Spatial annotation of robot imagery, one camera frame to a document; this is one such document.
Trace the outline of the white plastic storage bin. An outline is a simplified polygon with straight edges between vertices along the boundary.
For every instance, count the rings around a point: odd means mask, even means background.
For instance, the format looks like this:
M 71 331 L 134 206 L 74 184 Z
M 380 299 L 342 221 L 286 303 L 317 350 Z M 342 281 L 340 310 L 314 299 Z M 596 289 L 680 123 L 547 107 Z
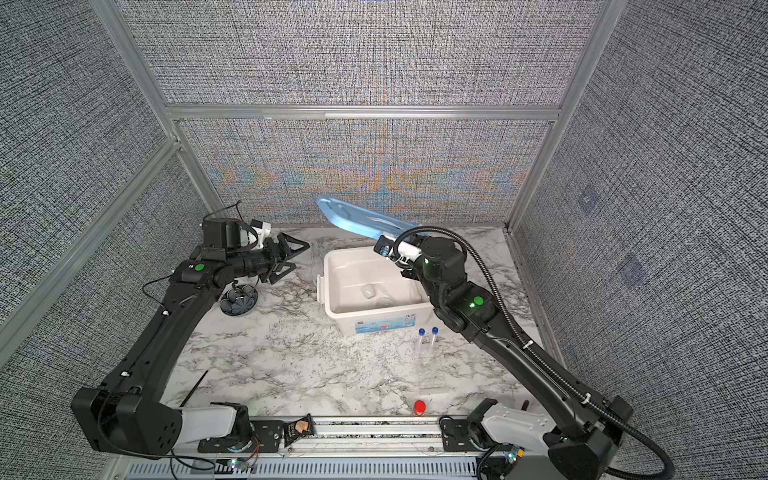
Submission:
M 344 336 L 423 328 L 433 316 L 421 284 L 371 246 L 327 253 L 316 297 Z

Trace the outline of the blue plastic bin lid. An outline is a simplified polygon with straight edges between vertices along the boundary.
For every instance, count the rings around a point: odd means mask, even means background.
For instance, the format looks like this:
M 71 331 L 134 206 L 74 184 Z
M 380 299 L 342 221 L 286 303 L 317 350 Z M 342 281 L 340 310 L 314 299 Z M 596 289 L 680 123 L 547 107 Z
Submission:
M 326 219 L 347 232 L 378 240 L 382 235 L 396 239 L 414 224 L 334 198 L 319 198 L 317 205 Z

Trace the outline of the small white ceramic dish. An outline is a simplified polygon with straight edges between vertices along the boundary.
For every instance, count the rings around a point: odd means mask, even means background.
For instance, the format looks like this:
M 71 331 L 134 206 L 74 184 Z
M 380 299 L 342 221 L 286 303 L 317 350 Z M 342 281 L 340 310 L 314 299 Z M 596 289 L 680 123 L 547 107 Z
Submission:
M 361 291 L 366 299 L 371 299 L 376 296 L 375 287 L 373 285 L 365 285 L 361 288 Z

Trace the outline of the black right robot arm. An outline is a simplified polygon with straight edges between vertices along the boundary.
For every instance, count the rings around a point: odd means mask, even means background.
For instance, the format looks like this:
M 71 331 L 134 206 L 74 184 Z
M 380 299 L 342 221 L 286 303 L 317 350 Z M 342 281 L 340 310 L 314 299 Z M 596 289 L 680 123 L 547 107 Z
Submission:
M 398 237 L 390 255 L 405 277 L 422 285 L 450 330 L 490 354 L 539 400 L 555 423 L 539 438 L 565 478 L 630 478 L 610 463 L 632 430 L 631 407 L 620 397 L 607 400 L 582 384 L 525 333 L 486 265 L 480 267 L 486 287 L 469 280 L 467 259 L 482 261 L 474 247 L 450 230 L 416 227 Z

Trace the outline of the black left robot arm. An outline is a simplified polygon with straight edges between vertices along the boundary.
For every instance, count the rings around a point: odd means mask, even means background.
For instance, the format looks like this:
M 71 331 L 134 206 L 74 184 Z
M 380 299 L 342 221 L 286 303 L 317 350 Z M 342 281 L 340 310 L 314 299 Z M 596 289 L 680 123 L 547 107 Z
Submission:
M 93 450 L 160 459 L 184 443 L 221 438 L 234 448 L 253 443 L 247 409 L 219 403 L 171 408 L 161 398 L 200 320 L 240 277 L 276 283 L 294 269 L 309 243 L 280 233 L 260 250 L 199 246 L 169 276 L 153 318 L 119 364 L 93 388 L 81 388 L 71 409 Z

